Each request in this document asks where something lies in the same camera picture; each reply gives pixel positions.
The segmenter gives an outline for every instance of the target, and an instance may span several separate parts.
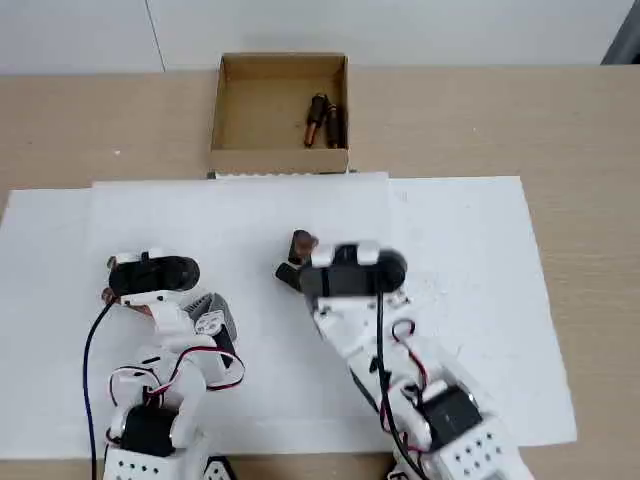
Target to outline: white wall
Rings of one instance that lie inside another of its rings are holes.
[[[633,0],[149,0],[167,69],[225,51],[355,64],[598,64]],[[0,73],[159,71],[144,0],[0,0]]]
[[[161,70],[144,0],[0,0],[0,74]]]

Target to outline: red and white wire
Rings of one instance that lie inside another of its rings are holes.
[[[118,406],[118,402],[116,400],[116,397],[113,393],[113,379],[115,377],[117,377],[118,375],[124,374],[124,373],[128,373],[131,376],[140,376],[140,375],[144,375],[147,376],[151,379],[153,379],[154,384],[155,384],[155,389],[158,389],[161,386],[161,382],[160,379],[158,378],[158,376],[153,373],[153,370],[148,369],[148,368],[142,368],[142,367],[136,367],[133,365],[125,365],[123,367],[119,367],[116,368],[113,372],[111,372],[111,375],[109,375],[109,395],[111,396],[111,401],[113,402],[114,406]],[[164,397],[162,397],[160,399],[161,402],[161,406],[162,403],[164,402]]]
[[[401,344],[402,346],[404,346],[407,349],[407,353],[409,354],[409,358],[415,364],[416,368],[420,372],[420,379],[422,381],[422,388],[420,389],[420,392],[422,394],[422,392],[424,392],[424,390],[427,388],[427,382],[428,382],[429,376],[427,374],[427,369],[424,367],[424,365],[422,364],[420,359],[417,357],[417,355],[415,353],[413,353],[413,350],[411,350],[411,347],[409,347],[409,345],[404,340],[404,338],[399,337],[398,334],[396,333],[396,327],[398,327],[399,325],[402,325],[402,324],[408,324],[409,325],[409,332],[408,332],[408,334],[406,336],[407,337],[411,337],[416,331],[416,322],[414,322],[413,320],[410,320],[408,318],[402,318],[400,320],[397,320],[391,326],[391,336],[396,341],[396,343]],[[382,427],[382,430],[385,433],[391,433],[391,430],[389,429],[389,427],[386,424],[387,413],[386,413],[385,409],[383,408],[382,404],[380,404],[380,406],[378,408],[378,411],[380,412],[380,426]],[[408,442],[407,442],[408,438],[409,438],[409,435],[407,434],[407,432],[401,432],[401,433],[404,436],[403,441],[405,442],[405,444],[407,446],[407,450],[409,450],[410,452],[418,453],[419,455],[427,453],[426,450],[420,449],[420,448],[418,448],[416,446],[413,446],[413,445],[409,445]]]
[[[226,357],[229,358],[231,360],[233,360],[234,363],[238,363],[238,365],[240,365],[241,370],[240,370],[240,374],[238,375],[238,378],[232,380],[232,381],[225,381],[225,382],[220,382],[220,383],[212,383],[212,384],[208,384],[207,385],[207,391],[210,392],[214,392],[214,391],[220,391],[220,390],[226,390],[229,388],[233,388],[237,385],[239,385],[240,383],[242,383],[242,380],[244,379],[244,374],[246,371],[246,368],[244,366],[244,363],[242,362],[242,360],[240,360],[240,357],[238,357],[237,355],[234,355],[222,348],[219,347],[205,347],[205,346],[198,346],[198,347],[191,347],[191,348],[187,348],[186,350],[184,350],[179,356],[178,356],[178,360],[176,361],[175,366],[173,367],[173,371],[171,372],[171,375],[169,376],[169,381],[159,385],[156,389],[151,390],[149,393],[149,395],[151,396],[155,396],[155,395],[161,395],[164,392],[166,392],[169,388],[171,388],[171,385],[173,385],[173,383],[176,381],[176,379],[178,378],[178,374],[180,371],[180,364],[182,363],[182,361],[191,353],[194,352],[209,352],[209,353],[214,353],[216,355],[219,355],[221,357]]]

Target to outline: small cylindrical object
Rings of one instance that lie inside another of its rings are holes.
[[[327,96],[317,93],[311,99],[311,106],[307,114],[307,128],[304,132],[304,146],[311,148],[316,139],[316,133],[322,126],[327,108]]]
[[[340,121],[338,107],[333,103],[327,107],[327,147],[338,148],[340,145]]]
[[[294,265],[302,265],[311,257],[311,252],[318,244],[318,239],[306,230],[296,230],[291,237],[291,245],[289,246],[290,263]]]

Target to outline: copper battery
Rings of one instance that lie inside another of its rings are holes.
[[[327,103],[328,98],[323,93],[318,93],[311,99],[311,106],[307,114],[307,128],[304,132],[304,146],[307,148],[311,148],[315,142],[316,134],[324,120]]]

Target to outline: wire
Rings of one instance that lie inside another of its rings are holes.
[[[400,439],[400,434],[398,433],[398,429],[396,427],[396,423],[393,419],[393,413],[391,412],[391,406],[389,405],[389,379],[386,376],[386,371],[384,369],[384,348],[383,348],[383,335],[384,335],[384,309],[383,309],[383,292],[382,290],[378,290],[377,293],[377,321],[376,321],[376,355],[378,357],[378,377],[380,380],[380,390],[382,391],[382,405],[380,405],[381,410],[385,411],[385,415],[387,417],[387,421],[389,422],[389,431],[391,436],[393,437],[393,441],[396,443],[396,447],[400,451],[400,454],[407,462],[407,464],[411,467],[411,469],[415,472],[415,474],[421,480],[429,480],[425,474],[422,472],[422,469],[416,464],[416,462],[411,458],[411,454],[408,449],[403,445],[402,440]]]
[[[84,356],[82,359],[82,391],[84,393],[84,408],[87,412],[87,425],[89,427],[89,444],[91,446],[91,480],[97,480],[98,477],[98,460],[96,456],[96,438],[93,431],[93,416],[91,415],[91,401],[89,400],[89,381],[88,381],[88,368],[89,368],[89,349],[91,348],[91,340],[96,333],[96,329],[102,322],[102,319],[107,314],[109,309],[116,303],[117,298],[112,298],[107,303],[98,318],[93,322],[89,334],[87,335],[87,341],[84,345]]]
[[[398,337],[398,335],[396,334],[396,327],[398,325],[402,325],[403,323],[408,323],[409,324],[409,334],[407,336],[411,337],[414,334],[414,332],[416,331],[416,322],[414,322],[413,320],[410,320],[408,318],[401,318],[400,320],[397,320],[393,324],[393,326],[391,327],[391,335],[393,336],[393,339],[396,341],[396,343],[399,343],[400,345],[404,346],[404,348],[407,349],[407,353],[409,354],[409,358],[415,364],[416,368],[420,372],[420,379],[422,380],[422,388],[420,389],[420,397],[422,398],[422,394],[427,389],[427,383],[428,383],[428,380],[429,380],[429,376],[427,375],[427,369],[424,367],[424,365],[422,364],[422,362],[420,361],[418,356],[415,353],[413,353],[413,350],[411,350],[411,347],[407,344],[407,342],[403,338]]]
[[[111,401],[113,402],[113,405],[115,407],[118,406],[118,402],[116,400],[116,396],[113,393],[113,379],[121,374],[121,373],[133,373],[134,376],[140,376],[140,375],[146,375],[146,376],[150,376],[155,383],[155,388],[158,389],[162,386],[162,382],[160,382],[160,379],[158,378],[158,376],[153,372],[153,369],[151,368],[142,368],[142,367],[136,367],[133,365],[125,365],[119,368],[116,368],[113,372],[111,372],[111,375],[109,375],[109,395],[111,396]],[[149,396],[149,392],[147,390],[144,391],[143,395],[145,395],[146,397]],[[151,402],[150,398],[147,398],[147,405]],[[159,407],[162,407],[162,405],[164,405],[164,394],[162,394],[160,396],[160,404]]]
[[[178,377],[178,372],[180,371],[180,364],[187,357],[187,355],[189,355],[189,354],[191,354],[193,352],[215,353],[217,355],[220,355],[221,357],[227,357],[227,358],[230,358],[231,360],[233,360],[234,362],[238,362],[238,364],[242,368],[242,370],[240,372],[240,375],[238,376],[237,379],[235,379],[235,380],[233,380],[231,382],[209,384],[209,385],[207,385],[207,391],[216,392],[216,391],[220,391],[220,390],[227,390],[229,388],[233,388],[233,387],[241,384],[242,380],[244,380],[244,374],[245,374],[246,368],[245,368],[244,363],[242,362],[242,360],[240,360],[240,357],[238,357],[237,355],[234,355],[234,354],[232,354],[232,353],[230,353],[230,352],[228,352],[228,351],[226,351],[226,350],[224,350],[223,348],[220,348],[220,347],[206,347],[206,346],[191,347],[191,348],[187,348],[186,350],[184,350],[178,356],[178,360],[176,361],[176,364],[173,367],[173,372],[171,372],[171,375],[169,376],[169,381],[167,383],[165,383],[164,385],[160,385],[158,388],[149,391],[148,394],[150,396],[155,396],[155,395],[164,394],[164,392],[169,390],[169,388],[171,388],[171,385],[173,385],[173,382],[175,382],[176,378]]]

